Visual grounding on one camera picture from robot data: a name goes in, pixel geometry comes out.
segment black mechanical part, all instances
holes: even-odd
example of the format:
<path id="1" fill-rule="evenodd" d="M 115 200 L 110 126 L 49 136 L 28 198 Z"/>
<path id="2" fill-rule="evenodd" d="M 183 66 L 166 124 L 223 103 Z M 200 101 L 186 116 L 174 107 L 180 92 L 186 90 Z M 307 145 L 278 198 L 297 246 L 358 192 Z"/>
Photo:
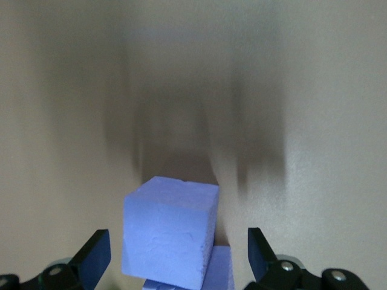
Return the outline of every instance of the black mechanical part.
<path id="1" fill-rule="evenodd" d="M 288 260 L 278 260 L 259 228 L 249 228 L 249 262 L 255 282 L 244 290 L 369 290 L 361 279 L 344 269 L 326 269 L 322 277 Z"/>
<path id="2" fill-rule="evenodd" d="M 48 267 L 24 283 L 0 275 L 0 290 L 93 290 L 111 260 L 108 230 L 97 230 L 67 264 Z"/>

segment bolt head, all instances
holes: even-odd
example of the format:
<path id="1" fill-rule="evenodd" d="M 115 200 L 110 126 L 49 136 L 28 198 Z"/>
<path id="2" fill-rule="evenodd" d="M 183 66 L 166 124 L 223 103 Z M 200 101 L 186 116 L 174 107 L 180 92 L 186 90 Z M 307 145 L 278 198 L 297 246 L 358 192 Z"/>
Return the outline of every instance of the bolt head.
<path id="1" fill-rule="evenodd" d="M 285 271 L 292 271 L 294 269 L 293 265 L 290 262 L 288 262 L 288 261 L 282 262 L 281 263 L 281 267 Z"/>
<path id="2" fill-rule="evenodd" d="M 332 276 L 335 278 L 337 281 L 345 281 L 346 277 L 343 272 L 340 272 L 338 270 L 332 271 Z"/>
<path id="3" fill-rule="evenodd" d="M 50 276 L 54 276 L 54 275 L 60 273 L 61 270 L 62 270 L 61 267 L 56 266 L 56 267 L 52 268 L 51 271 L 50 271 L 48 274 L 49 274 Z"/>
<path id="4" fill-rule="evenodd" d="M 1 278 L 0 279 L 0 287 L 3 287 L 7 283 L 8 283 L 8 279 L 7 278 Z"/>

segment white wall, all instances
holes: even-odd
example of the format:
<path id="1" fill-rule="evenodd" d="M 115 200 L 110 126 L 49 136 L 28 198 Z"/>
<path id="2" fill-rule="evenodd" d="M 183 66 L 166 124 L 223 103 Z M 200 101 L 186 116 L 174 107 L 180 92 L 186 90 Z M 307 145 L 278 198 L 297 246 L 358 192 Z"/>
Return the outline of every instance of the white wall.
<path id="1" fill-rule="evenodd" d="M 387 268 L 386 1 L 2 1 L 0 272 L 109 228 L 173 152 L 209 153 L 236 287 L 247 227 L 314 274 Z"/>

